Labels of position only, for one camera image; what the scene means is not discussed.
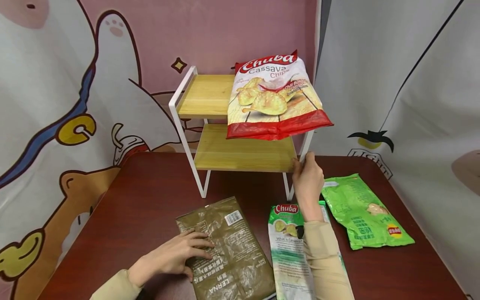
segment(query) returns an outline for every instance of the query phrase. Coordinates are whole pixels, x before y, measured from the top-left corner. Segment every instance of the blue stripe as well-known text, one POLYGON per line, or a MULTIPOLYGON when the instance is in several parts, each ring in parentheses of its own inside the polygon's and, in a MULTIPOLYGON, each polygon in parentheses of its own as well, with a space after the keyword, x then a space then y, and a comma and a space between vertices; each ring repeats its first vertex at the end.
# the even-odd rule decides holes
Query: blue stripe
POLYGON ((86 113, 90 85, 93 79, 93 68, 89 68, 86 72, 87 73, 82 81, 82 88, 80 89, 79 93, 80 99, 77 101, 73 109, 61 119, 57 120, 53 126, 49 125, 49 127, 40 130, 34 135, 34 137, 28 143, 27 148, 22 153, 22 156, 20 156, 20 158, 15 162, 14 167, 10 168, 0 177, 0 188, 12 182, 15 178, 22 175, 28 169, 43 147, 55 138, 55 133, 67 120, 86 113))

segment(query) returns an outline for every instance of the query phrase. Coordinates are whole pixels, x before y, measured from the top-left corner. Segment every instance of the chip bag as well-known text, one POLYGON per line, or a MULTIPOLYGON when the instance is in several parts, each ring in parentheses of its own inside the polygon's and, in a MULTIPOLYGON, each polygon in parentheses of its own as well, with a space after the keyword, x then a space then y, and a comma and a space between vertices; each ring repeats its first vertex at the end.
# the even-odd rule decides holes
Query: chip bag
POLYGON ((197 300, 261 300, 275 295, 273 270, 235 199, 231 197, 179 216, 181 232, 208 233, 212 260, 191 258, 197 300))
POLYGON ((237 63, 235 74, 227 138, 281 140, 333 125, 296 51, 237 63))
POLYGON ((322 195, 353 250, 415 243, 358 174, 326 179, 322 195))
MULTIPOLYGON (((324 219, 330 222, 324 201, 319 201, 324 219)), ((295 204, 272 206, 268 237, 272 252, 277 300, 315 300, 313 276, 303 250, 303 216, 295 204)), ((342 255, 338 253, 345 273, 342 255)))

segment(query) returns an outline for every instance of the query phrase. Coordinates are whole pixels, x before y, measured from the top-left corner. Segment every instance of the cartoon backdrop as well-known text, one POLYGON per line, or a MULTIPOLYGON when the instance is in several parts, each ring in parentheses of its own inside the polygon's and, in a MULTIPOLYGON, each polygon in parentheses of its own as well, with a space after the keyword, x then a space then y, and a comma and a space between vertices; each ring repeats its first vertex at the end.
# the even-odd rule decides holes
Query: cartoon backdrop
MULTIPOLYGON (((166 104, 187 66, 298 49, 316 0, 0 0, 0 300, 36 299, 125 161, 182 147, 166 104)), ((192 149, 201 124, 183 120, 192 149)))
POLYGON ((312 141, 322 155, 373 160, 474 299, 479 15, 479 1, 331 1, 315 88, 335 126, 312 141))

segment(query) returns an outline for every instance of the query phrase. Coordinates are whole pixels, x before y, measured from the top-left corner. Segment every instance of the person's right hand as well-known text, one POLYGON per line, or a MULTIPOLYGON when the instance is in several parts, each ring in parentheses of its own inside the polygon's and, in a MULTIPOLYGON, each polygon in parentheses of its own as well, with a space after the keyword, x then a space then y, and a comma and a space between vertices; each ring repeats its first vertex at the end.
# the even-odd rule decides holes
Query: person's right hand
POLYGON ((212 259, 206 250, 213 248, 212 242, 204 240, 208 235, 193 229, 182 232, 165 244, 142 256, 129 269, 129 280, 138 287, 143 286, 153 275, 160 273, 185 274, 193 281, 192 270, 185 265, 191 257, 212 259))
POLYGON ((305 221, 324 221, 322 209, 318 204, 325 183, 324 172, 315 162, 315 153, 308 152, 304 165, 294 159, 293 187, 305 221))

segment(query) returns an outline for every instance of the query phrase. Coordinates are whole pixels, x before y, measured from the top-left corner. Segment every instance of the pink wall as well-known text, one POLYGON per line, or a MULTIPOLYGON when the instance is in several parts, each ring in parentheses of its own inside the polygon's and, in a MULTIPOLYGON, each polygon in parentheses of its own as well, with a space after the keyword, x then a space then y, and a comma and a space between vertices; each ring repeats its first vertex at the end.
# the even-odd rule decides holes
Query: pink wall
POLYGON ((316 0, 80 0, 95 28, 117 10, 133 31, 144 88, 173 91, 180 57, 200 73, 228 74, 235 62, 298 49, 311 76, 316 0))

